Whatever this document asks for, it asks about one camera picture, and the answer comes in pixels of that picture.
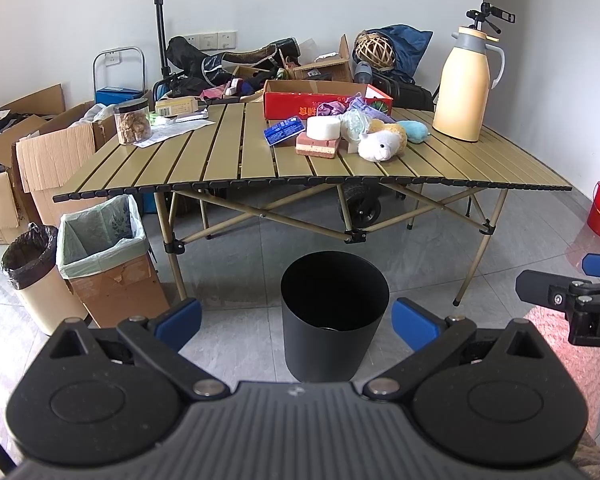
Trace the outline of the beige bin with black liner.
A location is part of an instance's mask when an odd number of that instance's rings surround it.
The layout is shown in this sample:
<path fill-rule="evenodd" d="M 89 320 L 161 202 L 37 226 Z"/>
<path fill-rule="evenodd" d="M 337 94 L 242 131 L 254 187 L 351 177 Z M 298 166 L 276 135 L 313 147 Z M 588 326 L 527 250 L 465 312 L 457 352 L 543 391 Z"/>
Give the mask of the beige bin with black liner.
<path fill-rule="evenodd" d="M 3 273 L 47 335 L 65 318 L 88 318 L 81 300 L 70 292 L 57 269 L 57 242 L 57 228 L 30 223 L 1 258 Z"/>

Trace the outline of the woven rattan ball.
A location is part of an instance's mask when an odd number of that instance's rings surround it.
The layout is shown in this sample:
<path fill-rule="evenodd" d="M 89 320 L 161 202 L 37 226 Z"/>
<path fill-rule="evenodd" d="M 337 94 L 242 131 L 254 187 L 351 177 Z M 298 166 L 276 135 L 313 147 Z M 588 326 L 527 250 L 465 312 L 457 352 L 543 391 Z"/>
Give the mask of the woven rattan ball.
<path fill-rule="evenodd" d="M 396 67 L 396 52 L 389 39 L 380 32 L 360 32 L 355 38 L 353 53 L 359 61 L 380 72 Z"/>

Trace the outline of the wall power sockets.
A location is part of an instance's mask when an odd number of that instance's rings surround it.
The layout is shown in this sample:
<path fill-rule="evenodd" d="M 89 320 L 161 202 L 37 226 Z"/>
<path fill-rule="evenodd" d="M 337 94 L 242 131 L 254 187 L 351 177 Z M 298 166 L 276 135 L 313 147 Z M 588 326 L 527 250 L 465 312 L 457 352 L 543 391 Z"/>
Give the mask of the wall power sockets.
<path fill-rule="evenodd" d="M 234 50 L 237 44 L 237 32 L 198 32 L 198 34 L 185 35 L 189 44 L 201 51 L 226 51 Z"/>

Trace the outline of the red cardboard tray box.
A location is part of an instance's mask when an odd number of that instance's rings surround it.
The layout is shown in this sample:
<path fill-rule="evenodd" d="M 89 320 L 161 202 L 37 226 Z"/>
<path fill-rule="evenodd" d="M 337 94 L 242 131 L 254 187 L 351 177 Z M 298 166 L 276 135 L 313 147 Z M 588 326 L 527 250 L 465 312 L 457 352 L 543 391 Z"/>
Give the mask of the red cardboard tray box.
<path fill-rule="evenodd" d="M 347 102 L 359 94 L 367 104 L 391 112 L 393 99 L 371 84 L 327 80 L 268 80 L 263 88 L 263 113 L 267 120 L 314 116 L 323 103 Z"/>

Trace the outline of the khaki folding camping table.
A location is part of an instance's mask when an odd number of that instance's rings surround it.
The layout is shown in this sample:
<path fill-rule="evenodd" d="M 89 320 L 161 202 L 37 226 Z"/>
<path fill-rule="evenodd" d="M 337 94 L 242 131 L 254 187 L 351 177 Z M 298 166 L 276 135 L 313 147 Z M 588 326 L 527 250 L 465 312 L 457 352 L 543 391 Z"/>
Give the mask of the khaki folding camping table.
<path fill-rule="evenodd" d="M 470 224 L 481 242 L 466 278 L 474 278 L 513 190 L 568 191 L 570 183 L 539 159 L 488 127 L 475 143 L 433 132 L 390 162 L 366 162 L 340 151 L 335 158 L 302 156 L 290 145 L 271 148 L 260 103 L 211 107 L 211 125 L 132 148 L 111 139 L 53 197 L 68 200 L 122 194 L 154 196 L 160 233 L 178 296 L 186 285 L 178 257 L 196 240 L 253 218 L 321 234 L 346 244 L 441 210 Z M 347 185 L 379 185 L 414 198 L 417 208 L 368 228 L 354 226 L 344 198 Z M 235 217 L 184 238 L 174 234 L 176 206 L 188 197 L 235 211 Z"/>

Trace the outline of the pink layered sponge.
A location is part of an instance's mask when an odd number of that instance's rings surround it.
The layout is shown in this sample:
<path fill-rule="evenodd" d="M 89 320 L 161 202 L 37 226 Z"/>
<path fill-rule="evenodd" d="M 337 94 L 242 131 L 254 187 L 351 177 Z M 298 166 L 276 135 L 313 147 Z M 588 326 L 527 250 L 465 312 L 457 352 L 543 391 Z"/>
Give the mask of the pink layered sponge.
<path fill-rule="evenodd" d="M 302 132 L 296 137 L 294 148 L 299 155 L 334 159 L 338 153 L 339 144 L 340 139 L 315 140 Z"/>

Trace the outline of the blue fabric bag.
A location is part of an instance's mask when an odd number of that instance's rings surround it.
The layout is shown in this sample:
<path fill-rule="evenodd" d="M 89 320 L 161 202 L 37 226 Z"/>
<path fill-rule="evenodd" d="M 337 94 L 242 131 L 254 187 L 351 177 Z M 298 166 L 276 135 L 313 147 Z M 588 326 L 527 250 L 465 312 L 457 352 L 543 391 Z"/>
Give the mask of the blue fabric bag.
<path fill-rule="evenodd" d="M 367 29 L 367 32 L 384 37 L 392 47 L 394 62 L 390 70 L 386 70 L 386 74 L 393 79 L 414 84 L 417 67 L 434 33 L 405 24 Z"/>

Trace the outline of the purple knit pouch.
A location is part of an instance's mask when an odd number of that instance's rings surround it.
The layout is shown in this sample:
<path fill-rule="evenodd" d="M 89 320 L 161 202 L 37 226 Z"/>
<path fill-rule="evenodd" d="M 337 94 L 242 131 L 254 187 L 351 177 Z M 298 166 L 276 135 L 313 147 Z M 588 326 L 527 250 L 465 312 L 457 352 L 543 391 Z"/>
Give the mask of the purple knit pouch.
<path fill-rule="evenodd" d="M 357 94 L 347 100 L 347 110 L 358 110 L 370 119 L 377 119 L 385 124 L 394 124 L 396 121 L 391 118 L 387 113 L 382 110 L 378 110 L 377 107 L 368 104 L 365 99 Z"/>

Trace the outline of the blue tissue pack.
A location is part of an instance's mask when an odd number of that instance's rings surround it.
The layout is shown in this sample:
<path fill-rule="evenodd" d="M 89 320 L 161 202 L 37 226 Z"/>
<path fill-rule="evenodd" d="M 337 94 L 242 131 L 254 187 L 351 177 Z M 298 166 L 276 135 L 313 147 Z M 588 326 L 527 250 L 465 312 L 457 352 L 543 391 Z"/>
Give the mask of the blue tissue pack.
<path fill-rule="evenodd" d="M 304 122 L 302 122 L 299 117 L 294 116 L 269 126 L 263 131 L 263 135 L 266 144 L 268 144 L 268 146 L 274 146 L 292 139 L 305 131 L 306 126 L 304 125 Z"/>

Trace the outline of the green translucent plastic bag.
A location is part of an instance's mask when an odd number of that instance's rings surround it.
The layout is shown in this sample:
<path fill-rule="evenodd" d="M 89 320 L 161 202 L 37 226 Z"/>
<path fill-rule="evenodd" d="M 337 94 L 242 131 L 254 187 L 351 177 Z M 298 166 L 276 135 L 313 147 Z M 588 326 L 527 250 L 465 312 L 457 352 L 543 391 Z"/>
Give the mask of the green translucent plastic bag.
<path fill-rule="evenodd" d="M 370 118 L 360 110 L 347 110 L 339 115 L 340 136 L 350 143 L 360 142 L 368 133 Z"/>

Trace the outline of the blue box with metal frame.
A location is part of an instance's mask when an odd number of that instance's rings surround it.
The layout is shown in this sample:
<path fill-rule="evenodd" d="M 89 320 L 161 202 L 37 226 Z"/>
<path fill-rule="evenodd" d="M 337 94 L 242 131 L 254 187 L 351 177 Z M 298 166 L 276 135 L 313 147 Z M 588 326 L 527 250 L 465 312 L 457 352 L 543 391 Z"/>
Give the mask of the blue box with metal frame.
<path fill-rule="evenodd" d="M 140 47 L 99 52 L 92 62 L 94 102 L 118 104 L 140 98 L 147 90 L 146 58 Z"/>

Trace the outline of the white foam cylinder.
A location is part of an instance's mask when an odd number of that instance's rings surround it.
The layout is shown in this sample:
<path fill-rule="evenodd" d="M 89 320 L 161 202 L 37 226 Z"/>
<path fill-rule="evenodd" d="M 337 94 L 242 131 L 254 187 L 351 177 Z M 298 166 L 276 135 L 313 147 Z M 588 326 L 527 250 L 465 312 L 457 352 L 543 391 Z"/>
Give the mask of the white foam cylinder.
<path fill-rule="evenodd" d="M 315 141 L 331 141 L 340 137 L 338 116 L 311 116 L 306 120 L 306 136 Z"/>

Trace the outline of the light blue plush toy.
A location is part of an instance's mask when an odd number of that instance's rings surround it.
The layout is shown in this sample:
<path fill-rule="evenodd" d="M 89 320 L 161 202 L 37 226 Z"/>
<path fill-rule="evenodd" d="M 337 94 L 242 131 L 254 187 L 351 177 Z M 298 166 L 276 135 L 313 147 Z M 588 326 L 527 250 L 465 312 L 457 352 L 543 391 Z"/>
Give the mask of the light blue plush toy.
<path fill-rule="evenodd" d="M 398 120 L 396 123 L 404 129 L 410 143 L 421 144 L 430 136 L 428 126 L 418 120 Z"/>

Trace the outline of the white yellow plush toy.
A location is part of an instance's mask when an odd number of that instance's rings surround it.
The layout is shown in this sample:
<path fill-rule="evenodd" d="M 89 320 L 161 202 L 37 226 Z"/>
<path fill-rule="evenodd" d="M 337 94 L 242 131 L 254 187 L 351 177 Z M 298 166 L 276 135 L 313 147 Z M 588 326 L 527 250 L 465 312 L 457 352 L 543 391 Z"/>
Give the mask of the white yellow plush toy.
<path fill-rule="evenodd" d="M 407 144 L 405 129 L 396 122 L 372 119 L 358 142 L 358 156 L 368 162 L 388 162 L 401 154 Z"/>

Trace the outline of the cardboard box with green liner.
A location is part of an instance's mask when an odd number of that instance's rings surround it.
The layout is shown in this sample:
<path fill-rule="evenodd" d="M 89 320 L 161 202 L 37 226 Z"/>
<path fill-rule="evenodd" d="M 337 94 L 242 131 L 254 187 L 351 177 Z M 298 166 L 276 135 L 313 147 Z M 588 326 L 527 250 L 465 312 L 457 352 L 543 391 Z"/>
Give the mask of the cardboard box with green liner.
<path fill-rule="evenodd" d="M 129 195 L 64 214 L 56 264 L 101 328 L 134 315 L 155 318 L 170 308 L 136 201 Z"/>

